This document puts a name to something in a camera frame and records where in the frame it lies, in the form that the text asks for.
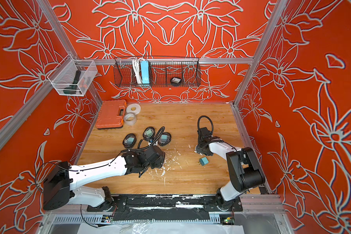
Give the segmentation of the teal charger front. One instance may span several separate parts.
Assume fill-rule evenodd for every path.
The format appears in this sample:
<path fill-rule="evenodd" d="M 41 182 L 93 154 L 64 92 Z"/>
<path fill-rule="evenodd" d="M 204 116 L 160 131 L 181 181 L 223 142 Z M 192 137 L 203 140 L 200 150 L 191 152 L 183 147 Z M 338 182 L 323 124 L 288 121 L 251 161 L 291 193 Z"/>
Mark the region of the teal charger front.
<path fill-rule="evenodd" d="M 167 140 L 168 140 L 168 135 L 162 134 L 162 135 L 161 135 L 161 138 L 160 138 L 160 141 L 161 141 L 162 143 L 165 143 Z"/>

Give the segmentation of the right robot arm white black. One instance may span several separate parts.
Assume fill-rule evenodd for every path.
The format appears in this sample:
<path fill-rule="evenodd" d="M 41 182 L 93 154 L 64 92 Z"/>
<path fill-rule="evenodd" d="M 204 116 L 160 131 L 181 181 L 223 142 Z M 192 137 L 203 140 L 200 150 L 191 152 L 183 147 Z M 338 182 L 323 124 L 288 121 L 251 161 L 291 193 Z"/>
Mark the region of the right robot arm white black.
<path fill-rule="evenodd" d="M 265 183 L 265 175 L 252 148 L 235 147 L 213 136 L 206 127 L 198 128 L 197 133 L 197 153 L 205 156 L 216 154 L 227 161 L 229 182 L 216 192 L 216 199 L 221 205 Z"/>

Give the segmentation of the teal charger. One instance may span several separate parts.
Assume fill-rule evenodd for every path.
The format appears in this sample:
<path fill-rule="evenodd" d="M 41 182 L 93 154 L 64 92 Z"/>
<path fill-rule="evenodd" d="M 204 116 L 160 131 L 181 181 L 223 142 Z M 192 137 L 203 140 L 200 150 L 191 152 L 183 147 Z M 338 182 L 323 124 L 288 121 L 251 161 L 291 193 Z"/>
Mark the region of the teal charger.
<path fill-rule="evenodd" d="M 127 138 L 125 144 L 131 145 L 134 142 L 134 140 L 135 140 L 134 137 Z"/>
<path fill-rule="evenodd" d="M 167 140 L 168 140 L 168 135 L 162 134 L 162 135 L 161 135 L 161 138 L 160 138 L 160 141 L 161 141 L 162 143 L 165 143 Z"/>
<path fill-rule="evenodd" d="M 201 166 L 205 166 L 205 165 L 207 165 L 208 163 L 209 163 L 209 160 L 208 160 L 206 157 L 202 157 L 202 158 L 199 159 L 199 164 L 200 164 Z"/>

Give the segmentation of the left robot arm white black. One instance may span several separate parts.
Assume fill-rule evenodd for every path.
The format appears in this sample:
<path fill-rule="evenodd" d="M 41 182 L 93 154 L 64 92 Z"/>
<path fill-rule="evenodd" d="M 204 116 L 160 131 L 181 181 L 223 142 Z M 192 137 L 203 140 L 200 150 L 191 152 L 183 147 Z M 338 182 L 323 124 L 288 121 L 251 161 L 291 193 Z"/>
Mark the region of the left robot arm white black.
<path fill-rule="evenodd" d="M 105 212 L 117 207 L 107 186 L 94 189 L 89 183 L 109 177 L 138 174 L 163 166 L 165 152 L 152 145 L 119 154 L 113 159 L 92 164 L 73 165 L 63 161 L 43 181 L 43 209 L 56 210 L 65 205 L 86 205 L 90 212 Z"/>

